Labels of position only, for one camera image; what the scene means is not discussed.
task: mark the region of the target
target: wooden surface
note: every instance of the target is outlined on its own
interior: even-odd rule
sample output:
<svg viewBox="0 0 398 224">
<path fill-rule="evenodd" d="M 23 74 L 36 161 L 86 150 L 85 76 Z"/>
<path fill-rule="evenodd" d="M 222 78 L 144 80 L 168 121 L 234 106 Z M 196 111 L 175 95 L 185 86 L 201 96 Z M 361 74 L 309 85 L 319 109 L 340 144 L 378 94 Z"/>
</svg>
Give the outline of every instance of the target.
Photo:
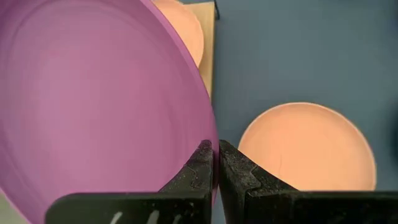
<svg viewBox="0 0 398 224">
<path fill-rule="evenodd" d="M 205 37 L 205 49 L 203 51 L 203 58 L 199 65 L 199 72 L 211 99 L 211 91 L 213 89 L 215 5 L 213 2 L 203 2 L 186 4 L 186 6 L 192 10 L 195 15 L 197 15 Z"/>
</svg>

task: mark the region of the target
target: plate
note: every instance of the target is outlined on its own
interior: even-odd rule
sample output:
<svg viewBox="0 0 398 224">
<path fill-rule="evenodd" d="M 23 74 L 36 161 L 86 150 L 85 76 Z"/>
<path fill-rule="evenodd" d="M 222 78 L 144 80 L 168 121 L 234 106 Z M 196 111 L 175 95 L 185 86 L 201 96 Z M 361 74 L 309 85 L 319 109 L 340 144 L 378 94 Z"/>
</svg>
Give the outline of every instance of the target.
<svg viewBox="0 0 398 224">
<path fill-rule="evenodd" d="M 66 194 L 158 191 L 201 140 L 217 155 L 198 69 L 150 1 L 20 1 L 0 16 L 0 188 L 31 223 Z"/>
<path fill-rule="evenodd" d="M 205 38 L 196 15 L 178 0 L 155 0 L 154 4 L 177 31 L 199 67 L 205 48 Z"/>
<path fill-rule="evenodd" d="M 299 190 L 374 190 L 376 165 L 363 134 L 343 115 L 287 103 L 258 116 L 239 150 Z"/>
</svg>

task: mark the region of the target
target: black plastic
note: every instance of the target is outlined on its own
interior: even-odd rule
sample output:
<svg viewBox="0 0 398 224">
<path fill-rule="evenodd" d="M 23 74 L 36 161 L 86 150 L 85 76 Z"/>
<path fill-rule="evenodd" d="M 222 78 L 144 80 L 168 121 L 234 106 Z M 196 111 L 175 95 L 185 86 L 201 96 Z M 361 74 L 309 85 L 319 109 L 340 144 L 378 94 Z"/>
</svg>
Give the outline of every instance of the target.
<svg viewBox="0 0 398 224">
<path fill-rule="evenodd" d="M 210 223 L 211 142 L 202 141 L 181 171 L 159 192 L 73 194 L 47 211 L 46 224 Z"/>
<path fill-rule="evenodd" d="M 227 224 L 398 223 L 397 192 L 301 192 L 220 141 Z"/>
<path fill-rule="evenodd" d="M 216 7 L 216 20 L 219 20 L 221 17 L 220 10 L 218 9 L 217 0 L 214 0 L 214 5 Z"/>
</svg>

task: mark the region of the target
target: purple plate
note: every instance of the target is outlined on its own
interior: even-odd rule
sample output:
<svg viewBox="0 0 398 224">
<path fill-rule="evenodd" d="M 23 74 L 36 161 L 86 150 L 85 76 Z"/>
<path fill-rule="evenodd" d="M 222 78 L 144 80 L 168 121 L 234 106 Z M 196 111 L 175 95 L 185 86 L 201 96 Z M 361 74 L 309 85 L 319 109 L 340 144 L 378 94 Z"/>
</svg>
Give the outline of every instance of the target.
<svg viewBox="0 0 398 224">
<path fill-rule="evenodd" d="M 8 2 L 0 188 L 28 221 L 66 194 L 158 191 L 203 139 L 218 157 L 199 72 L 149 0 Z"/>
</svg>

